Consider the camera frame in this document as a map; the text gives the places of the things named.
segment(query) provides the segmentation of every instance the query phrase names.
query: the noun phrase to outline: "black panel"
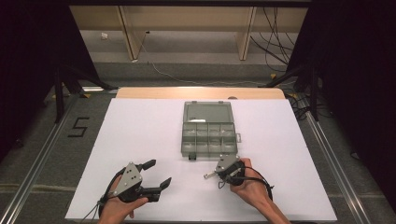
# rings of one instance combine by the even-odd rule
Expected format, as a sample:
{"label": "black panel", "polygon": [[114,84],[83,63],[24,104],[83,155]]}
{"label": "black panel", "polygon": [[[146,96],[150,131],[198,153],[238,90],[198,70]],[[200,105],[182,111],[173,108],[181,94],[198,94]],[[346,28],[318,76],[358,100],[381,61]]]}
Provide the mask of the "black panel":
{"label": "black panel", "polygon": [[385,1],[349,4],[349,17],[339,24],[342,32],[321,71],[323,91],[396,211],[395,6]]}
{"label": "black panel", "polygon": [[346,9],[340,7],[342,4],[341,0],[314,0],[307,10],[287,69],[289,72],[304,66],[302,72],[295,74],[298,77],[295,90],[304,91],[312,81],[313,69],[319,72],[323,61],[332,52],[340,32],[340,21],[346,17]]}
{"label": "black panel", "polygon": [[42,106],[60,63],[97,73],[68,6],[3,1],[0,28],[1,160]]}

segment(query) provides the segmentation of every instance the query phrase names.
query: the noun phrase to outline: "gray floor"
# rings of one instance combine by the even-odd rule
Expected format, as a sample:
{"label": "gray floor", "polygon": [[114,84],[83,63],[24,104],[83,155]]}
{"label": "gray floor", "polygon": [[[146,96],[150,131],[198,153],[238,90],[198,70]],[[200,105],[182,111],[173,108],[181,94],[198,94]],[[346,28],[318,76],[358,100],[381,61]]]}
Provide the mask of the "gray floor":
{"label": "gray floor", "polygon": [[[271,74],[283,74],[271,70],[265,63],[265,54],[252,43],[247,60],[239,61],[231,33],[150,32],[144,42],[145,50],[134,63],[128,60],[122,35],[106,33],[108,39],[101,40],[101,32],[82,32],[101,79],[114,86],[256,87],[269,82]],[[254,38],[264,43],[258,34]],[[282,43],[292,48],[288,41],[284,36]],[[281,56],[278,48],[272,47],[270,50]],[[272,57],[268,57],[267,61],[272,68],[285,69]],[[91,85],[85,81],[81,84]],[[288,88],[291,86],[279,87],[290,92]],[[46,106],[40,109],[26,131],[24,147],[11,150],[0,163],[0,211],[6,209],[50,134],[55,121],[55,100],[52,96],[50,92]],[[76,100],[16,223],[71,223],[64,220],[64,216],[113,97],[113,93],[95,93]],[[71,99],[67,95],[64,97],[66,102],[71,102]],[[319,112],[319,125],[372,223],[396,223],[396,215],[378,185],[361,162],[350,156],[352,147],[337,119],[324,106]],[[88,127],[87,131],[83,137],[70,137],[80,133],[80,130],[73,129],[77,118],[88,118],[79,123]],[[299,120],[299,125],[337,215],[337,223],[355,223],[308,120]]]}

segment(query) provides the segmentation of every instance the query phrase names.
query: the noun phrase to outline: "floor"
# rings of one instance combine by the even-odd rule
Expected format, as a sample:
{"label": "floor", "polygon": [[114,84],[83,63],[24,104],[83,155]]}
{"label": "floor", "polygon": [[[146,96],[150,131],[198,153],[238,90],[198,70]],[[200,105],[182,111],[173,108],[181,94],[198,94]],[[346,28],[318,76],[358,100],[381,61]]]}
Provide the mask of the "floor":
{"label": "floor", "polygon": [[[82,31],[81,34],[99,76],[104,81],[117,86],[149,86],[158,83],[165,86],[202,85],[210,83],[212,79],[208,78],[207,74],[211,73],[211,76],[222,77],[220,80],[224,80],[229,74],[227,82],[217,82],[213,86],[254,87],[271,81],[272,76],[281,76],[286,68],[280,60],[263,53],[263,50],[252,41],[247,59],[240,61],[233,33],[149,32],[139,58],[134,62],[128,58],[120,32]],[[270,36],[271,34],[253,34],[253,39],[267,49],[264,38],[269,39]],[[279,34],[282,46],[288,54],[291,54],[289,49],[293,48],[292,42],[295,41],[297,34],[289,34],[289,37]],[[288,60],[289,55],[283,55],[279,47],[269,46],[268,50],[283,61]],[[268,66],[269,69],[260,70],[263,66]],[[128,81],[131,68],[137,73],[141,71],[142,74],[148,75],[132,77],[136,82],[131,83],[130,80]],[[234,73],[243,74],[243,77],[234,77]],[[243,82],[246,77],[251,80]],[[193,78],[193,83],[188,82],[189,78]],[[293,79],[290,79],[282,83],[279,88],[293,95],[294,92],[290,89],[292,82]],[[112,92],[92,93],[74,99],[66,94],[64,99],[72,107],[67,112],[68,119],[64,121],[60,133],[51,132],[54,130],[55,118],[55,102],[52,96],[53,93],[50,93],[45,101],[46,105],[27,130],[24,147],[12,150],[0,164],[0,210],[6,211],[20,183],[28,177],[27,174],[35,164],[37,155],[51,144],[46,142],[48,136],[55,136],[53,146],[49,146],[53,149],[49,155],[46,155],[47,158],[43,161],[37,178],[34,179],[28,197],[21,201],[24,206],[18,211],[19,215],[15,223],[70,223],[64,220],[67,206],[74,195],[85,162],[90,156],[92,144],[100,130],[108,103],[115,95]],[[395,213],[367,169],[359,160],[351,157],[352,146],[345,138],[336,118],[325,107],[325,100],[319,97],[319,102],[321,106],[319,122],[310,121],[311,116],[308,113],[303,114],[299,125],[337,215],[337,223],[396,223]],[[307,101],[302,99],[301,105],[304,104],[306,105]],[[76,118],[87,116],[89,119],[82,120],[83,124],[89,127],[86,136],[80,139],[68,137],[76,131],[73,130]],[[318,134],[325,137],[324,143],[318,140]],[[326,156],[329,151],[334,154],[333,157]],[[349,183],[349,190],[356,194],[362,212],[356,212],[356,209],[349,207],[351,203],[347,195],[351,191],[346,191],[340,185],[339,181],[343,178]]]}

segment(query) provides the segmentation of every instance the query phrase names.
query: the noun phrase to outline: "small metal clip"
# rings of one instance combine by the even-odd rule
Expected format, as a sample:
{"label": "small metal clip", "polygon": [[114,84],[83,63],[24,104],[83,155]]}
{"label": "small metal clip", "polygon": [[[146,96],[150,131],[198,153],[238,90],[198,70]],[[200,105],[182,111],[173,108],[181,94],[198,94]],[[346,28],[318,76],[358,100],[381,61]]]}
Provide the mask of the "small metal clip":
{"label": "small metal clip", "polygon": [[210,178],[210,177],[212,177],[214,175],[216,175],[216,172],[215,171],[211,171],[211,172],[207,173],[206,175],[204,175],[204,179],[208,179],[208,178]]}

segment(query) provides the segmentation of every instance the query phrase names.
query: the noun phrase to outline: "finger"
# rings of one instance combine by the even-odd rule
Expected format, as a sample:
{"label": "finger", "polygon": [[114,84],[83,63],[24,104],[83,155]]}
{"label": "finger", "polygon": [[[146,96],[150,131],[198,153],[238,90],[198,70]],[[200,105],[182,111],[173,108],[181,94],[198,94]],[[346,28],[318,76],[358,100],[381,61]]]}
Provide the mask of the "finger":
{"label": "finger", "polygon": [[117,176],[117,178],[114,180],[113,184],[111,185],[110,190],[113,190],[117,187],[117,185],[119,184],[120,180],[121,180],[122,175]]}
{"label": "finger", "polygon": [[135,210],[136,208],[143,206],[143,204],[147,203],[148,201],[149,201],[148,198],[140,198],[132,203],[129,203],[129,205],[131,209]]}
{"label": "finger", "polygon": [[245,166],[252,167],[251,160],[249,158],[241,158],[241,161],[245,164]]}
{"label": "finger", "polygon": [[134,218],[134,211],[132,211],[132,212],[129,213],[129,217],[130,217],[130,218]]}

